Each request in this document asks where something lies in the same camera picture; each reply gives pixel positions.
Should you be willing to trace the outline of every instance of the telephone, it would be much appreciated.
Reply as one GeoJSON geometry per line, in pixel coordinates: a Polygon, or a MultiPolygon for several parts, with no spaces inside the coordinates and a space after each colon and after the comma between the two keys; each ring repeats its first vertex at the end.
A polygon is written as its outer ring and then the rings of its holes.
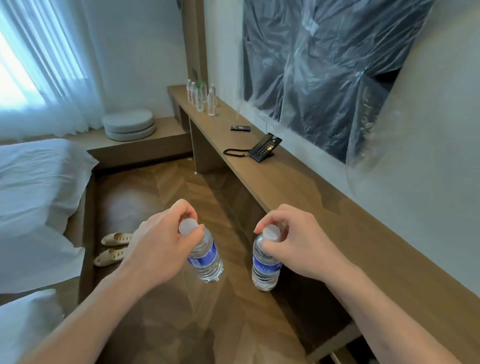
{"type": "Polygon", "coordinates": [[[260,142],[257,143],[252,149],[225,149],[223,154],[232,157],[246,157],[246,154],[234,154],[230,153],[230,151],[234,152],[248,152],[248,155],[255,159],[258,163],[262,160],[273,156],[274,154],[272,151],[282,142],[282,139],[274,136],[272,133],[268,133],[263,137],[260,142]]]}

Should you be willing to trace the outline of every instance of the empty bottle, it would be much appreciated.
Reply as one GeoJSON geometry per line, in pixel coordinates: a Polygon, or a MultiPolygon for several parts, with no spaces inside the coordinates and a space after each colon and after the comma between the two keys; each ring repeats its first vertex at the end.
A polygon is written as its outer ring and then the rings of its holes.
{"type": "MultiPolygon", "coordinates": [[[[186,236],[197,226],[198,223],[194,219],[186,218],[180,223],[179,232],[182,236],[186,236]]],[[[216,251],[212,234],[207,229],[205,229],[204,239],[192,250],[188,261],[203,281],[213,282],[220,279],[223,262],[216,251]]]]}
{"type": "Polygon", "coordinates": [[[208,115],[210,116],[215,116],[215,93],[213,92],[213,89],[210,88],[210,91],[208,91],[208,115]]]}
{"type": "Polygon", "coordinates": [[[273,258],[271,255],[265,254],[259,244],[262,240],[280,241],[280,229],[275,225],[268,225],[263,232],[257,236],[253,242],[253,266],[252,281],[255,287],[261,291],[270,291],[278,282],[280,268],[282,263],[273,258]]]}
{"type": "Polygon", "coordinates": [[[202,90],[200,89],[200,86],[197,86],[197,92],[196,92],[197,98],[196,98],[196,105],[197,105],[197,111],[203,111],[204,110],[204,98],[202,95],[202,90]]]}
{"type": "Polygon", "coordinates": [[[192,82],[190,92],[192,93],[192,105],[197,106],[197,86],[195,85],[195,82],[192,82]]]}
{"type": "Polygon", "coordinates": [[[208,97],[207,91],[208,91],[208,89],[207,89],[207,84],[205,83],[204,79],[202,79],[202,85],[201,86],[202,86],[202,97],[203,97],[203,101],[205,103],[205,102],[207,102],[207,97],[208,97]]]}
{"type": "Polygon", "coordinates": [[[215,107],[216,107],[216,87],[215,84],[211,84],[211,89],[213,89],[213,97],[215,98],[215,107]]]}
{"type": "Polygon", "coordinates": [[[192,99],[192,80],[190,78],[187,81],[187,98],[188,98],[188,102],[193,103],[193,99],[192,99]]]}

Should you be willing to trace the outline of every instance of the hand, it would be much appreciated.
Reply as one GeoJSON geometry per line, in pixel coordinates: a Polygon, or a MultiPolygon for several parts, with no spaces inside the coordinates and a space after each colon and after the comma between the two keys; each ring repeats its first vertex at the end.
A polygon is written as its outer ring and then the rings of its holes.
{"type": "Polygon", "coordinates": [[[290,205],[270,211],[255,227],[260,234],[270,224],[283,223],[280,243],[264,240],[262,250],[288,268],[306,277],[333,285],[353,264],[338,250],[318,225],[315,217],[290,205]]]}
{"type": "Polygon", "coordinates": [[[179,233],[184,218],[198,219],[193,207],[185,200],[153,215],[133,233],[126,256],[119,269],[135,276],[135,284],[144,292],[175,276],[193,248],[204,238],[204,225],[188,236],[179,233]]]}

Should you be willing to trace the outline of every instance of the slipper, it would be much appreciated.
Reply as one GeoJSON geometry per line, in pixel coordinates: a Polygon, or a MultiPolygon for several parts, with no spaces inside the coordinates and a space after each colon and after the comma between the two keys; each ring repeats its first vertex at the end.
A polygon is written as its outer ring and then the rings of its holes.
{"type": "Polygon", "coordinates": [[[125,251],[127,248],[115,250],[115,249],[108,249],[101,253],[98,257],[95,258],[93,264],[96,267],[106,267],[111,264],[121,262],[125,257],[125,251]]]}
{"type": "Polygon", "coordinates": [[[105,246],[125,245],[132,240],[133,234],[127,234],[124,232],[114,232],[108,234],[102,239],[102,244],[105,246]]]}

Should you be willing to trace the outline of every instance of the forearm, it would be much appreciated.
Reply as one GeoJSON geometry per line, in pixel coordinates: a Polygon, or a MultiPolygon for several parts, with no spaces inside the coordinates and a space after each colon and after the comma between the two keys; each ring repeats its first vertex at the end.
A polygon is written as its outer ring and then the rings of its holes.
{"type": "Polygon", "coordinates": [[[420,324],[387,297],[359,268],[331,284],[380,363],[458,364],[420,324]]]}
{"type": "Polygon", "coordinates": [[[142,294],[131,275],[116,270],[22,363],[94,363],[112,331],[142,294]]]}

